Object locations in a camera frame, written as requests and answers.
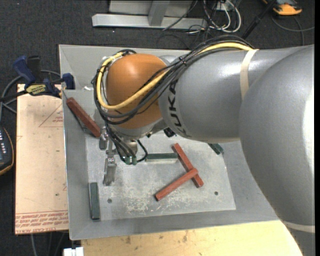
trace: red wooden stick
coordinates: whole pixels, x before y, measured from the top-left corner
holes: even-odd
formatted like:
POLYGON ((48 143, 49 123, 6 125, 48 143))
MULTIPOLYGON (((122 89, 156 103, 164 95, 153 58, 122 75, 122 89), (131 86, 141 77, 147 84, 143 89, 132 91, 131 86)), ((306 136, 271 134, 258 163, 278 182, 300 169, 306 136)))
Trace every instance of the red wooden stick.
POLYGON ((66 100, 67 106, 84 123, 84 125, 93 133, 95 137, 100 137, 100 128, 95 121, 84 111, 78 102, 70 97, 66 100))
MULTIPOLYGON (((190 170, 194 169, 194 166, 189 161, 185 152, 182 150, 182 148, 178 143, 174 144, 172 146, 172 149, 174 152, 178 154, 179 160, 187 172, 190 172, 190 170)), ((200 178, 198 174, 192 178, 192 181, 197 188, 200 188, 204 185, 204 181, 200 178)))
POLYGON ((155 195, 155 199, 157 201, 161 200, 162 198, 164 198, 165 196, 170 194, 172 191, 177 189, 180 185, 182 185, 183 183, 185 183, 188 180, 192 179, 197 174, 198 174, 198 170, 193 168, 192 170, 188 171, 185 175, 181 176, 180 178, 178 178, 177 180, 172 182, 170 185, 166 186, 164 189, 159 191, 155 195))

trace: yellow cable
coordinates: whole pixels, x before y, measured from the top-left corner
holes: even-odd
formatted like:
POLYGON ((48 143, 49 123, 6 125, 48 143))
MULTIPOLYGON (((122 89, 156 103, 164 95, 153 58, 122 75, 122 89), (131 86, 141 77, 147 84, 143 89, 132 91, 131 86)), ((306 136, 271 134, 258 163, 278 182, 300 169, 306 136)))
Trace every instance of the yellow cable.
MULTIPOLYGON (((252 50, 252 48, 245 46, 241 43, 236 43, 236 42, 223 42, 223 43, 219 43, 219 44, 215 44, 212 46, 207 47, 206 49, 202 50, 200 53, 204 53, 206 51, 210 51, 210 50, 214 50, 214 49, 219 49, 219 48, 235 48, 235 49, 239 49, 239 50, 244 50, 244 51, 250 51, 252 50)), ((122 52, 120 52, 117 56, 117 54, 114 55, 115 58, 118 58, 121 56, 122 52)), ((104 107, 107 110, 118 110, 121 109, 125 106, 127 106, 128 104, 132 103, 134 100, 136 100, 137 98, 139 98, 141 95, 143 95, 145 92, 147 92, 148 90, 150 90, 151 88, 153 88, 160 80, 161 78, 164 77, 164 75, 168 72, 165 71, 164 73, 162 73, 161 75, 157 76, 156 78, 154 78, 152 81, 150 81, 146 86, 144 86, 142 89, 140 89, 139 91, 137 91, 134 95, 132 95, 131 97, 129 97, 128 99, 126 99, 125 101, 117 104, 117 105, 107 105, 102 97, 101 97, 101 80, 103 77, 103 73, 106 69, 106 65, 108 63, 110 63, 112 61, 113 57, 108 58, 105 60, 105 62, 102 64, 102 68, 100 69, 100 72, 98 74, 98 77, 96 79, 96 93, 97 93, 97 98, 98 101, 100 103, 100 105, 102 107, 104 107)))

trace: gray work surface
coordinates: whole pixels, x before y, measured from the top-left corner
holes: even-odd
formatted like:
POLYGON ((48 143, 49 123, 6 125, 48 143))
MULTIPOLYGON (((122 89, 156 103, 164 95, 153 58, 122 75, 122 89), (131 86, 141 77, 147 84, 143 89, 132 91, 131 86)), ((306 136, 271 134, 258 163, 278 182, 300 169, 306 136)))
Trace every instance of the gray work surface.
MULTIPOLYGON (((74 97, 101 125, 90 81, 103 56, 121 50, 117 47, 60 45, 61 73, 72 73, 74 97)), ((186 51, 134 49, 157 56, 180 56, 186 51)), ((224 156, 216 155, 205 143, 174 137, 161 132, 141 141, 150 153, 170 153, 179 140, 193 165, 199 170, 204 186, 196 188, 188 181, 176 191, 156 202, 153 195, 186 171, 176 163, 118 164, 115 182, 102 185, 106 153, 98 140, 83 130, 63 100, 66 172, 68 189, 69 233, 72 240, 109 236, 165 232, 217 225, 277 220, 274 211, 258 188, 244 158, 239 141, 222 144, 224 156), (98 182, 101 221, 90 219, 89 182, 98 182)))

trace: wooden board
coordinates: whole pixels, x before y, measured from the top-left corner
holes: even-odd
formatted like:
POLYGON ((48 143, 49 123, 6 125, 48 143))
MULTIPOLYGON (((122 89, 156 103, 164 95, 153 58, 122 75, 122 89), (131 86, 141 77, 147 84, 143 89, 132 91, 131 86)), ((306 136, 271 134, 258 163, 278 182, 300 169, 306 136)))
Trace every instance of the wooden board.
POLYGON ((17 99, 15 234, 69 228, 62 100, 17 99))
POLYGON ((279 220, 82 240, 85 256, 302 256, 279 220))

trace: clamp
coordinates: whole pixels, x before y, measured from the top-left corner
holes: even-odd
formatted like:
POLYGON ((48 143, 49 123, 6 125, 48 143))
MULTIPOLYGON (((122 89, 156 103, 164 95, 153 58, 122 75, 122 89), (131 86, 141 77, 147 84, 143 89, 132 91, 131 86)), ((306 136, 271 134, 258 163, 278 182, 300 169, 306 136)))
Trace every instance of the clamp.
MULTIPOLYGON (((40 95, 48 95, 60 98, 61 90, 56 88, 54 83, 50 82, 48 78, 43 79, 42 82, 40 76, 40 58, 38 56, 32 56, 28 58, 26 56, 18 57, 14 63, 13 68, 15 71, 26 80, 26 84, 24 86, 24 91, 29 93, 32 96, 40 96, 40 95)), ((64 83, 65 88, 67 89, 75 89, 75 81, 73 76, 70 73, 65 73, 62 75, 62 78, 56 82, 64 83)))

